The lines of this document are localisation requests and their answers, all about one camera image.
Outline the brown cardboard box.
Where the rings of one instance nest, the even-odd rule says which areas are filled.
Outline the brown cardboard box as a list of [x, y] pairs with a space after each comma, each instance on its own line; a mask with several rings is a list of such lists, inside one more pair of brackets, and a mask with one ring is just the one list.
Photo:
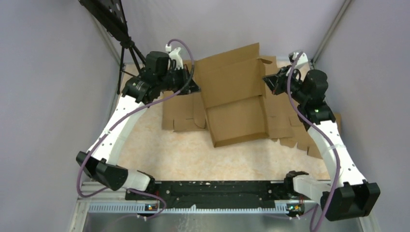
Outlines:
[[265, 64], [253, 43], [195, 62], [206, 123], [214, 147], [269, 137]]

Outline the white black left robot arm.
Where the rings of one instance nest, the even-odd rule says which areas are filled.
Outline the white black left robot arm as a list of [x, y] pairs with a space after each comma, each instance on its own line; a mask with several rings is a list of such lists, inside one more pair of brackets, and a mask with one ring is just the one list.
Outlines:
[[152, 51], [137, 75], [131, 75], [120, 93], [117, 106], [98, 139], [86, 152], [80, 151], [76, 162], [80, 166], [80, 179], [86, 174], [103, 185], [103, 189], [135, 189], [144, 200], [155, 194], [155, 179], [138, 170], [129, 170], [118, 164], [120, 153], [131, 131], [146, 110], [178, 95], [200, 92], [194, 81], [195, 63], [185, 63], [180, 48], [167, 52]]

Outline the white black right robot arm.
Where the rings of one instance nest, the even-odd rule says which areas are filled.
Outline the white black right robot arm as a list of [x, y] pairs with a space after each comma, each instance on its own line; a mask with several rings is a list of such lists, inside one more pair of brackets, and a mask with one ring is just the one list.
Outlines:
[[290, 171], [283, 192], [289, 199], [304, 195], [316, 202], [329, 221], [367, 217], [381, 190], [357, 169], [338, 130], [335, 114], [325, 101], [327, 75], [309, 70], [304, 79], [290, 65], [263, 81], [274, 95], [286, 93], [297, 102], [297, 116], [320, 152], [331, 179], [330, 184], [316, 180], [303, 171]]

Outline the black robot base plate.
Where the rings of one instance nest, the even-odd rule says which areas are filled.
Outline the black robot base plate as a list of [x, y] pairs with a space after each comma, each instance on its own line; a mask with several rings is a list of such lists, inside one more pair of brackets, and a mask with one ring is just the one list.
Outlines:
[[167, 208], [273, 208], [280, 200], [308, 200], [282, 181], [161, 181], [151, 193], [164, 199]]

